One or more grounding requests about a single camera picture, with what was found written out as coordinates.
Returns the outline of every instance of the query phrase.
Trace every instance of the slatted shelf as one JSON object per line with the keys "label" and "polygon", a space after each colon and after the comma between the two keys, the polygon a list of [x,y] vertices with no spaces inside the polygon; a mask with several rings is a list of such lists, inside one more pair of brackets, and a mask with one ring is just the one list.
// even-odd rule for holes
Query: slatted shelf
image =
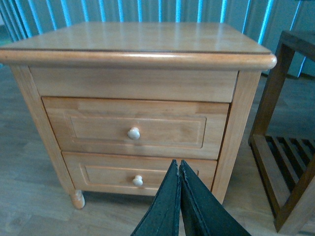
{"label": "slatted shelf", "polygon": [[276,216],[285,205],[290,191],[274,159],[270,146],[263,135],[253,135],[250,139],[252,151],[262,176],[264,186],[269,194],[273,214]]}
{"label": "slatted shelf", "polygon": [[265,136],[277,166],[290,192],[294,189],[312,159],[314,140]]}

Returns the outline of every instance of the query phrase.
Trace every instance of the drawer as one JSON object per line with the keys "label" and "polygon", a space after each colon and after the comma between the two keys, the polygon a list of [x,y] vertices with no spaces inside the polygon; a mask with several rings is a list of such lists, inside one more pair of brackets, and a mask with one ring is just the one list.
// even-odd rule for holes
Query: drawer
{"label": "drawer", "polygon": [[146,100],[231,102],[237,71],[30,68],[39,94]]}
{"label": "drawer", "polygon": [[[154,196],[171,164],[171,158],[136,157],[63,152],[76,189]],[[211,189],[216,161],[186,159],[204,184]],[[143,185],[133,179],[141,176]]]}
{"label": "drawer", "polygon": [[[217,159],[228,104],[44,97],[63,151]],[[132,128],[137,140],[128,137]]]}

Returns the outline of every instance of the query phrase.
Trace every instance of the turned wooden foot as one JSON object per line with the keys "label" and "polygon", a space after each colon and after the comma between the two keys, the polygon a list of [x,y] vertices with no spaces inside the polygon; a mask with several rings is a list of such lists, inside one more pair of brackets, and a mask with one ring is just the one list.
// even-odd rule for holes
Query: turned wooden foot
{"label": "turned wooden foot", "polygon": [[77,209],[82,209],[85,205],[85,200],[81,190],[75,190],[73,194],[70,194],[72,204]]}

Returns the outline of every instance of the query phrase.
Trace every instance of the wooden nightstand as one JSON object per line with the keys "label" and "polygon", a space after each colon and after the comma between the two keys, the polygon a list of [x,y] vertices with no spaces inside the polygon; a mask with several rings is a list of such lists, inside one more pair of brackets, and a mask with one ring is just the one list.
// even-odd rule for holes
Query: wooden nightstand
{"label": "wooden nightstand", "polygon": [[81,190],[154,195],[172,159],[222,203],[260,73],[276,64],[209,23],[82,23],[7,45],[0,61],[77,208]]}

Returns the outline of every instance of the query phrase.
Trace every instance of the vertical blind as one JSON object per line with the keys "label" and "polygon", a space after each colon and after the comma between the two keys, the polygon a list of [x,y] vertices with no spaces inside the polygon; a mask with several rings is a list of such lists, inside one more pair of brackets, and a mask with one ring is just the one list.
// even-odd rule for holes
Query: vertical blind
{"label": "vertical blind", "polygon": [[[282,30],[315,30],[310,0],[0,0],[12,41],[88,21],[221,22],[273,52]],[[315,76],[315,63],[295,55],[289,73]]]}

